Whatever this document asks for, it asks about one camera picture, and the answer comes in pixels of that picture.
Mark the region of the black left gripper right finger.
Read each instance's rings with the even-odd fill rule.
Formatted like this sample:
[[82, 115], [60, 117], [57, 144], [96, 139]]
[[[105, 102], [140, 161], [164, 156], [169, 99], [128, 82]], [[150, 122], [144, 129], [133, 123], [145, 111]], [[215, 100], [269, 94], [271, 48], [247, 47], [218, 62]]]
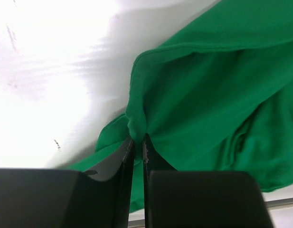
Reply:
[[148, 228], [271, 228], [256, 181], [242, 171], [177, 171], [142, 145], [145, 226]]

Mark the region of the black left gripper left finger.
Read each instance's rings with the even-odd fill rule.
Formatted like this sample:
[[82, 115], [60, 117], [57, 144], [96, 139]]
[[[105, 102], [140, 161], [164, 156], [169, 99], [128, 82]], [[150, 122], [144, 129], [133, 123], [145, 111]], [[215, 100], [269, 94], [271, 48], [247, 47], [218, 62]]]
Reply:
[[0, 169], [0, 228], [125, 228], [134, 144], [84, 172]]

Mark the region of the green t-shirt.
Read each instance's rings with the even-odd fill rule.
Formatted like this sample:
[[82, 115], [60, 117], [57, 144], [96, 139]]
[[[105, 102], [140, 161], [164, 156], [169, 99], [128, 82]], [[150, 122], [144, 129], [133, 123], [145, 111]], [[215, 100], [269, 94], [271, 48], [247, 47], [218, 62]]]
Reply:
[[179, 171], [245, 171], [263, 192], [293, 184], [293, 0], [223, 0], [135, 60], [125, 113], [85, 171], [128, 137], [130, 211], [144, 207], [142, 141]]

